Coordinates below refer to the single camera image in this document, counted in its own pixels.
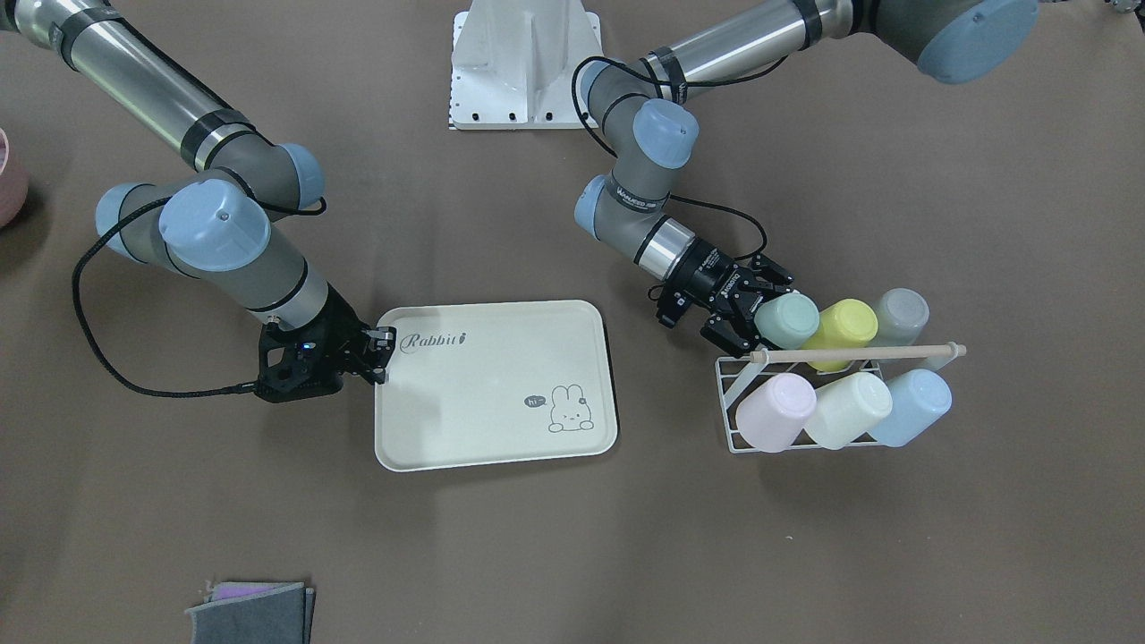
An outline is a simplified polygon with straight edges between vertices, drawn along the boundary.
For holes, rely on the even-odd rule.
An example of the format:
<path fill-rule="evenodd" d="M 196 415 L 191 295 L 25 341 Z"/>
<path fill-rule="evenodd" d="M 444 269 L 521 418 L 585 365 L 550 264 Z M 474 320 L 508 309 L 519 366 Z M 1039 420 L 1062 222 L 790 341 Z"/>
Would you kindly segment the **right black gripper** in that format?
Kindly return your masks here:
<path fill-rule="evenodd" d="M 344 297 L 332 290 L 326 305 L 307 325 L 285 330 L 277 323 L 262 327 L 256 396 L 269 403 L 286 403 L 330 395 L 344 388 L 344 372 L 372 385 L 387 383 L 388 358 L 397 330 L 393 325 L 368 327 Z"/>

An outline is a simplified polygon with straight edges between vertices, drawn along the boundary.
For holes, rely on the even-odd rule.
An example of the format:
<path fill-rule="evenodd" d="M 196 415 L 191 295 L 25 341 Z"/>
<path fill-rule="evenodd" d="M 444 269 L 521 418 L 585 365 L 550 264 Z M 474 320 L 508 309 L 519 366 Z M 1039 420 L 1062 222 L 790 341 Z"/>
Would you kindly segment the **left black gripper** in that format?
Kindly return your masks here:
<path fill-rule="evenodd" d="M 760 346 L 752 319 L 760 294 L 777 298 L 796 291 L 791 285 L 793 274 L 764 253 L 752 254 L 744 267 L 704 239 L 690 241 L 671 270 L 671 290 L 714 314 L 700 335 L 734 358 Z"/>

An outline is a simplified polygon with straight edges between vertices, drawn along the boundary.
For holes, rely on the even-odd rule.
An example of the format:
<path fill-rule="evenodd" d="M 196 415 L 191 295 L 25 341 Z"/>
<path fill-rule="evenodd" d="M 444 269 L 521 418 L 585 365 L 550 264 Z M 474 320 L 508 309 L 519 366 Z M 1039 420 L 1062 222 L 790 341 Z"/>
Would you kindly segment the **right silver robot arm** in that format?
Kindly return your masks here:
<path fill-rule="evenodd" d="M 71 274 L 82 338 L 123 387 L 167 399 L 253 394 L 287 403 L 333 394 L 344 377 L 387 382 L 398 333 L 360 319 L 281 231 L 291 215 L 326 212 L 326 176 L 301 144 L 277 144 L 109 1 L 3 1 L 3 32 L 53 53 L 174 150 L 176 181 L 114 186 L 95 209 L 98 239 Z M 82 274 L 102 251 L 210 284 L 256 319 L 256 375 L 206 390 L 156 390 L 120 372 L 82 306 Z"/>

